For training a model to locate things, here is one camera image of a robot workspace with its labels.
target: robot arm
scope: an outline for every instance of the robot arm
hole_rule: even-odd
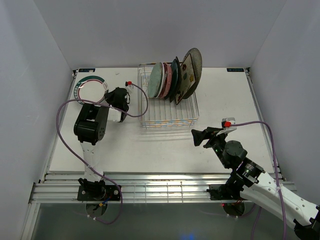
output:
[[[232,169],[230,178],[218,189],[208,189],[211,200],[247,199],[283,219],[279,189],[275,180],[258,164],[246,157],[247,151],[238,141],[225,139],[237,129],[234,118],[222,120],[222,128],[208,127],[204,131],[191,130],[195,146],[203,140],[204,148],[212,148],[226,169]],[[320,239],[320,208],[284,186],[283,195],[286,222],[302,240]]]
[[[107,92],[104,98],[114,108],[124,112],[129,110],[130,95],[126,88],[117,87],[115,90]],[[103,176],[101,161],[96,152],[99,149],[100,141],[105,136],[107,121],[121,123],[126,118],[123,112],[112,107],[84,103],[74,124],[73,132],[80,142],[83,159],[88,163],[88,166],[84,166],[83,179],[78,180],[81,185],[77,198],[79,201],[100,200],[105,198],[106,193],[113,190],[118,192],[113,185],[107,186],[101,177],[90,169],[90,167],[94,168]],[[110,199],[119,200],[119,196]]]

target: dish rack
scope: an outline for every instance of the dish rack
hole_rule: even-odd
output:
[[[138,86],[148,95],[148,82],[152,68],[156,63],[143,63],[138,66]],[[141,126],[145,129],[159,128],[190,128],[199,118],[196,93],[183,99],[178,105],[169,99],[149,98],[138,91],[138,113],[142,114],[149,102],[147,112],[139,117]]]

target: white table surface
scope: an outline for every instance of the white table surface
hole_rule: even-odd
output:
[[[79,73],[80,79],[96,75],[106,80],[112,91],[124,87],[125,81],[137,83],[137,68],[96,68],[94,73]],[[143,130],[137,118],[124,122],[107,122],[105,136],[96,154],[106,173],[229,173],[212,149],[195,147],[191,129],[221,127],[222,118],[235,117],[236,123],[259,120],[254,100],[244,72],[227,72],[226,68],[203,68],[196,89],[199,119],[188,130],[150,132]],[[64,116],[61,134],[79,155],[82,149],[73,129],[81,105],[71,102]],[[135,89],[129,105],[131,114],[138,113]],[[259,124],[240,126],[226,139],[241,142],[247,157],[273,173],[272,159]],[[58,139],[52,156],[50,172],[83,172],[84,165]]]

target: cable tie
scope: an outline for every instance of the cable tie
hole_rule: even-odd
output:
[[[277,186],[275,191],[278,193],[279,190],[281,190],[281,187],[282,187],[282,186],[283,186],[283,184],[280,184],[280,186]]]

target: red connector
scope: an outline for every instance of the red connector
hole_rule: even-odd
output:
[[[126,81],[125,86],[128,87],[129,85],[132,85],[132,81]]]
[[[231,122],[230,122],[230,121],[226,121],[226,122],[224,123],[224,126],[225,126],[226,128],[229,128],[229,127],[231,126]]]

